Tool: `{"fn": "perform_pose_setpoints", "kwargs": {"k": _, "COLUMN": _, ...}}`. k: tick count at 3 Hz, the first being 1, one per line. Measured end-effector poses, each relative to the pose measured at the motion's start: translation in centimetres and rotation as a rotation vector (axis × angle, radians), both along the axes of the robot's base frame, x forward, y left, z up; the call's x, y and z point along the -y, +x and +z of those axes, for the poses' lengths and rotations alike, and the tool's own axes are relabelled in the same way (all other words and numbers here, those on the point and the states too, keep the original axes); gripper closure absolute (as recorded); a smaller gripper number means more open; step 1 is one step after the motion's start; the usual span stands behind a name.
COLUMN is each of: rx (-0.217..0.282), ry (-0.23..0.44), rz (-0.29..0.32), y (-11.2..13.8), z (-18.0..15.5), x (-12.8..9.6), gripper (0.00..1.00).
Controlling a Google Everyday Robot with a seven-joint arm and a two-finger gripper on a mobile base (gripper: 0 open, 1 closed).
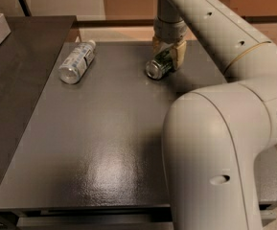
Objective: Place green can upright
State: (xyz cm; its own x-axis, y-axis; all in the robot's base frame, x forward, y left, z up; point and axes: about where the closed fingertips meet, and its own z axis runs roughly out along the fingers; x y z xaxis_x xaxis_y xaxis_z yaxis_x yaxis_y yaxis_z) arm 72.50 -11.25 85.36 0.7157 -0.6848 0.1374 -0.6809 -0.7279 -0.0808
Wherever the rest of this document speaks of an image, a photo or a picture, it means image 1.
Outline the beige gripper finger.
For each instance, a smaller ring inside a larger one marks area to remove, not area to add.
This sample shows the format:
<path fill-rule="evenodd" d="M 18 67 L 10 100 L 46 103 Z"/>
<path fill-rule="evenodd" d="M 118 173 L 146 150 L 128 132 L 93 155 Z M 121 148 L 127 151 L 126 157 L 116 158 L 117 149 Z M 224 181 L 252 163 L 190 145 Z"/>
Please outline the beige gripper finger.
<path fill-rule="evenodd" d="M 162 41 L 159 37 L 154 35 L 152 37 L 152 52 L 156 56 L 165 49 L 166 43 Z"/>
<path fill-rule="evenodd" d="M 183 64 L 186 48 L 187 48 L 187 42 L 185 40 L 182 40 L 175 43 L 170 49 L 170 53 L 173 60 L 174 71 L 177 71 Z"/>

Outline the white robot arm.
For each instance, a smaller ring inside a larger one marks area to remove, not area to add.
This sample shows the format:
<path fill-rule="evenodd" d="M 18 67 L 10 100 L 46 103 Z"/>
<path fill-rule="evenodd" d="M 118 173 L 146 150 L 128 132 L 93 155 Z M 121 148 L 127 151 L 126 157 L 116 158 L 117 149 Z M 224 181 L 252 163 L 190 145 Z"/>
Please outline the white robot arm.
<path fill-rule="evenodd" d="M 226 82 L 170 107 L 162 153 L 174 230 L 262 230 L 254 162 L 277 144 L 277 45 L 219 0 L 166 0 Z"/>

